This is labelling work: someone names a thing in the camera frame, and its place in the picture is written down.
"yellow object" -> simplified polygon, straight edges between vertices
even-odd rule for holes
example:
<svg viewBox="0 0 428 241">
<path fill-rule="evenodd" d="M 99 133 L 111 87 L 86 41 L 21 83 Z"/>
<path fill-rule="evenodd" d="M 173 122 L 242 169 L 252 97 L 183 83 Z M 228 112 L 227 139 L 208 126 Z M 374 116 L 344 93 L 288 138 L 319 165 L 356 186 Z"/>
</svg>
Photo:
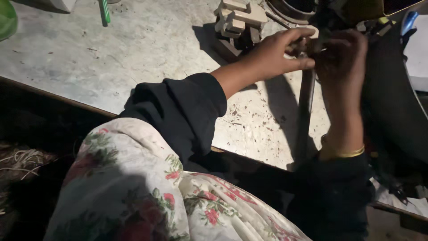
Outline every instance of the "yellow object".
<svg viewBox="0 0 428 241">
<path fill-rule="evenodd" d="M 385 23 L 387 23 L 389 21 L 389 19 L 388 19 L 388 17 L 381 17 L 381 18 L 379 18 L 379 22 L 381 23 L 381 24 L 385 24 Z"/>
<path fill-rule="evenodd" d="M 350 24 L 357 24 L 365 20 L 390 16 L 423 1 L 425 0 L 401 0 L 392 1 L 393 4 L 385 4 L 385 0 L 351 0 L 343 6 L 342 15 L 346 16 L 346 20 Z"/>
<path fill-rule="evenodd" d="M 378 158 L 378 157 L 379 157 L 379 153 L 377 153 L 376 151 L 372 151 L 372 152 L 370 153 L 370 156 L 371 156 L 372 158 Z"/>
<path fill-rule="evenodd" d="M 319 159 L 320 161 L 326 161 L 333 158 L 351 158 L 357 157 L 364 153 L 364 146 L 356 151 L 349 153 L 338 152 L 333 147 L 331 147 L 325 139 L 325 135 L 321 138 L 322 148 L 320 151 Z"/>
<path fill-rule="evenodd" d="M 381 24 L 385 24 L 385 23 L 387 23 L 389 21 L 389 19 L 387 18 L 387 17 L 381 17 L 381 18 L 379 18 L 379 22 L 381 23 Z"/>
</svg>

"black sleeve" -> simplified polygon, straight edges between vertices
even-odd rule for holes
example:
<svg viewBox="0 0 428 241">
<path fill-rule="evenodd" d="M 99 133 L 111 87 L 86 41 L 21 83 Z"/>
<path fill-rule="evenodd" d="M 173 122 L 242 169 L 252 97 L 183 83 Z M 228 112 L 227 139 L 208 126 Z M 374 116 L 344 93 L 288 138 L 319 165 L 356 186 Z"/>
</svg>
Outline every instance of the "black sleeve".
<svg viewBox="0 0 428 241">
<path fill-rule="evenodd" d="M 306 163 L 295 172 L 299 187 L 287 218 L 314 241 L 364 240 L 375 192 L 370 174 L 365 154 Z"/>
<path fill-rule="evenodd" d="M 199 73 L 138 84 L 119 117 L 150 123 L 186 164 L 193 154 L 211 150 L 215 121 L 226 109 L 226 96 L 215 77 Z"/>
</svg>

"concrete floor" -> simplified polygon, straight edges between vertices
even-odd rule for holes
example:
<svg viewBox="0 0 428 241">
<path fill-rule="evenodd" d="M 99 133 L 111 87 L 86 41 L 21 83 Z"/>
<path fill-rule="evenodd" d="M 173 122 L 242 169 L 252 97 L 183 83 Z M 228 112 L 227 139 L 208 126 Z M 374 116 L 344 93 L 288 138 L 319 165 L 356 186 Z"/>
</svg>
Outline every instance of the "concrete floor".
<svg viewBox="0 0 428 241">
<path fill-rule="evenodd" d="M 268 10 L 263 0 L 254 1 Z M 118 114 L 137 83 L 183 79 L 225 64 L 209 46 L 219 2 L 122 0 L 109 4 L 108 27 L 95 0 L 77 0 L 71 14 L 12 2 L 19 27 L 0 42 L 0 76 Z M 269 20 L 262 35 L 279 30 L 284 28 Z M 217 120 L 212 145 L 287 169 L 300 81 L 301 72 L 293 72 L 234 95 Z M 329 126 L 317 83 L 310 150 L 321 147 Z"/>
</svg>

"hand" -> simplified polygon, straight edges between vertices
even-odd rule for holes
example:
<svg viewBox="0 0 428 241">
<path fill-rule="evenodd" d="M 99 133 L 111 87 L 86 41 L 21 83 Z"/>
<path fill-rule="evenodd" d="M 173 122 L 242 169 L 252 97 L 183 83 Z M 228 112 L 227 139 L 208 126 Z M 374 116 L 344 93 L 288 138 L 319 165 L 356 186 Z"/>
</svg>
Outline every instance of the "hand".
<svg viewBox="0 0 428 241">
<path fill-rule="evenodd" d="M 312 69 L 315 61 L 311 58 L 286 59 L 284 52 L 289 52 L 289 45 L 303 47 L 306 38 L 315 34 L 311 28 L 294 28 L 280 31 L 266 37 L 253 51 L 240 62 L 245 63 L 260 80 L 296 70 Z"/>
<path fill-rule="evenodd" d="M 222 66 L 211 74 L 223 88 L 226 98 L 250 84 L 273 78 L 284 73 L 311 69 L 315 61 L 311 58 L 286 59 L 284 52 L 290 44 L 303 47 L 306 37 L 312 36 L 314 29 L 295 28 L 277 32 L 266 37 L 254 50 L 242 60 Z"/>
<path fill-rule="evenodd" d="M 327 144 L 335 153 L 349 154 L 364 146 L 360 101 L 367 39 L 355 30 L 340 31 L 333 34 L 326 47 L 314 58 L 331 122 Z M 323 147 L 321 159 L 328 156 L 326 152 Z"/>
<path fill-rule="evenodd" d="M 359 112 L 367 39 L 358 31 L 346 30 L 335 32 L 325 45 L 327 49 L 314 56 L 324 97 L 331 103 L 343 103 L 341 111 Z"/>
</svg>

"green pencil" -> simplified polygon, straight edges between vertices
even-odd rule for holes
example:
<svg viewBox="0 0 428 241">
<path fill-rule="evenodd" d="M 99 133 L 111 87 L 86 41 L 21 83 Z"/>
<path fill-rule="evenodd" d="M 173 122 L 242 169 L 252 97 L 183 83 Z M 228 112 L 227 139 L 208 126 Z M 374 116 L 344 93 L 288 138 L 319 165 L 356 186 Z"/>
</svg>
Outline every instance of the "green pencil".
<svg viewBox="0 0 428 241">
<path fill-rule="evenodd" d="M 110 13 L 108 12 L 107 0 L 101 0 L 103 3 L 104 9 L 104 17 L 106 18 L 106 22 L 110 23 Z"/>
</svg>

